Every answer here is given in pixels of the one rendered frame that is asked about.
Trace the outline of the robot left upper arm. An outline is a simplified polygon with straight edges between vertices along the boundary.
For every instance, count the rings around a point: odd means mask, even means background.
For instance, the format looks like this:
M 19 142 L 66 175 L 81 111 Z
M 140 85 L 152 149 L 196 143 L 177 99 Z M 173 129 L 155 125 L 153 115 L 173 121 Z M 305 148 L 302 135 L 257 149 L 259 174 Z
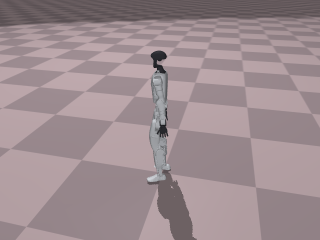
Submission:
M 152 82 L 155 88 L 156 95 L 158 96 L 158 99 L 155 101 L 156 105 L 158 100 L 162 100 L 163 103 L 165 103 L 164 93 L 163 93 L 163 80 L 161 76 L 160 75 L 155 76 Z

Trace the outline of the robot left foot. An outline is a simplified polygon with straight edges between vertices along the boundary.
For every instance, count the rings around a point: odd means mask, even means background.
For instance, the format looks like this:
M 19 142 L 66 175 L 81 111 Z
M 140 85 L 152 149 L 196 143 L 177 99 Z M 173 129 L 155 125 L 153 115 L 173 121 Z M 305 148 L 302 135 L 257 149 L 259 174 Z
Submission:
M 162 173 L 162 176 L 159 175 L 160 177 L 158 177 L 157 174 L 153 175 L 153 176 L 150 176 L 147 178 L 147 181 L 148 182 L 157 182 L 157 181 L 163 181 L 163 180 L 166 180 L 166 175 L 164 173 Z

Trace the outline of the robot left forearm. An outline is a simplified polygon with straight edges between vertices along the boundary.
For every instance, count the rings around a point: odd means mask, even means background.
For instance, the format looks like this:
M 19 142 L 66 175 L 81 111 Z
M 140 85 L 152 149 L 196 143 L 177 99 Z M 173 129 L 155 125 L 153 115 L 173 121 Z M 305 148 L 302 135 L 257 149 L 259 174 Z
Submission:
M 166 121 L 165 121 L 165 119 L 166 119 L 166 115 L 165 115 L 166 114 L 165 113 L 166 108 L 165 108 L 165 105 L 164 105 L 162 100 L 158 100 L 156 104 L 158 106 L 157 110 L 158 110 L 158 113 L 159 113 L 160 125 L 165 125 L 166 124 Z

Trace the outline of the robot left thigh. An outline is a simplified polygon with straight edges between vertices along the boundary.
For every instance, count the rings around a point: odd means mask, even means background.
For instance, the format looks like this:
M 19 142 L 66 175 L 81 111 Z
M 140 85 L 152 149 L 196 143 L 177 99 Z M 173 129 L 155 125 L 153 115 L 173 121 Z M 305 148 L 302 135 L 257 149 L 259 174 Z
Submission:
M 160 142 L 159 128 L 160 128 L 160 116 L 157 116 L 157 119 L 152 120 L 150 130 L 149 130 L 149 141 L 150 141 L 151 148 L 155 154 L 158 149 L 164 150 L 164 148 L 161 145 L 159 145 L 159 142 Z M 159 133 L 157 134 L 158 131 Z

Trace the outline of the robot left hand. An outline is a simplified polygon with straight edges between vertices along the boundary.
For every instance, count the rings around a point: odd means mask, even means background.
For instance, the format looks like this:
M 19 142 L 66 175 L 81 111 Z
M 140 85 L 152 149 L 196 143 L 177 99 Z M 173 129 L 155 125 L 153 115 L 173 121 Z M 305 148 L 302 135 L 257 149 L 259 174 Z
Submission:
M 168 137 L 168 130 L 167 130 L 167 128 L 166 128 L 166 120 L 165 120 L 165 125 L 161 125 L 161 120 L 159 121 L 159 126 L 160 126 L 160 128 L 159 128 L 159 130 L 158 130 L 158 132 L 157 132 L 157 135 L 158 135 L 158 133 L 160 132 L 160 138 L 161 138 L 161 136 L 162 137 L 166 137 L 166 135 L 167 135 L 167 137 Z

